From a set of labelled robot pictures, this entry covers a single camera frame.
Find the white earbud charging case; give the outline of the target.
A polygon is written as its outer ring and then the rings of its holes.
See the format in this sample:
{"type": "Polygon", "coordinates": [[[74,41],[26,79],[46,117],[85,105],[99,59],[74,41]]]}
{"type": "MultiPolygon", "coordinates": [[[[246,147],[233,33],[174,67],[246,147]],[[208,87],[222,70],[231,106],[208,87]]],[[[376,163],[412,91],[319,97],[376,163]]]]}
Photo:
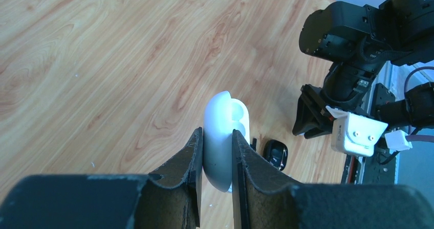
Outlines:
{"type": "Polygon", "coordinates": [[[216,94],[204,113],[203,169],[219,191],[232,192],[232,132],[238,130],[250,142],[250,117],[246,105],[229,91],[216,94]]]}

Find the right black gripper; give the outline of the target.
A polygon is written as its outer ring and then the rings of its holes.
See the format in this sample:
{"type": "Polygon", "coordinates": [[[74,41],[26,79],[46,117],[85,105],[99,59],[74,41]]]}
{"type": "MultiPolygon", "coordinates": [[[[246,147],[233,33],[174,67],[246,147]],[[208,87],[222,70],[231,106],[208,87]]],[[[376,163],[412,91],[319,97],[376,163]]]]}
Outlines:
{"type": "Polygon", "coordinates": [[[332,133],[333,122],[336,119],[326,109],[327,106],[345,112],[370,117],[364,110],[363,94],[352,92],[346,101],[330,98],[322,88],[306,84],[301,87],[301,95],[297,102],[296,120],[292,129],[293,135],[303,135],[311,139],[332,133]]]}

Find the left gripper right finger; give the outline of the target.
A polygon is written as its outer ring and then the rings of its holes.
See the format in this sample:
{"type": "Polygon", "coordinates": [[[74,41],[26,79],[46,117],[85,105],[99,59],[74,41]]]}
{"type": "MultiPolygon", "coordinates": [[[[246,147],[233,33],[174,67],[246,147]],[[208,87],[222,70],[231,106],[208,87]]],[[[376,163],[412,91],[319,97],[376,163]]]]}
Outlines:
{"type": "Polygon", "coordinates": [[[433,228],[433,208],[405,185],[301,183],[232,133],[235,228],[433,228]]]}

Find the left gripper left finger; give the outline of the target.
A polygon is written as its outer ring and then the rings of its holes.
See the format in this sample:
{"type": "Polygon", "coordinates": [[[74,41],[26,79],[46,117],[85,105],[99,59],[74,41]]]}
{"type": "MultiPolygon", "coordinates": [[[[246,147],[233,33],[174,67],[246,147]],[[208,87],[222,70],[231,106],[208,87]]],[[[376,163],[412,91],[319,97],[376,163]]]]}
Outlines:
{"type": "Polygon", "coordinates": [[[30,175],[1,203],[1,228],[196,228],[203,130],[148,174],[30,175]]]}

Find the black earbud case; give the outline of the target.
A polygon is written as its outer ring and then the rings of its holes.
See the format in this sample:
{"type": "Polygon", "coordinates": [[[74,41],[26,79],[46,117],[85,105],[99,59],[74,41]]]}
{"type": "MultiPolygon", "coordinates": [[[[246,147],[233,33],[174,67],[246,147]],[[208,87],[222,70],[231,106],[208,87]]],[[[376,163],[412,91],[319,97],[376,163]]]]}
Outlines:
{"type": "Polygon", "coordinates": [[[287,165],[288,148],[284,143],[270,139],[265,144],[263,157],[275,168],[283,171],[287,165]]]}

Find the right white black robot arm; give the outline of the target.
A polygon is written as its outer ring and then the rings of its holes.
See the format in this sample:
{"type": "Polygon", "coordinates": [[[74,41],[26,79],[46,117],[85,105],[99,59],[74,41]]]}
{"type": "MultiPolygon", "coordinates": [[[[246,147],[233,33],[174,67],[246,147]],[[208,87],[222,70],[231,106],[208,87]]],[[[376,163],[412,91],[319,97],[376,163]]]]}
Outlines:
{"type": "Polygon", "coordinates": [[[386,0],[379,7],[337,1],[306,19],[304,54],[332,62],[322,87],[301,87],[292,133],[328,135],[327,107],[365,116],[362,103],[383,66],[433,61],[433,0],[386,0]]]}

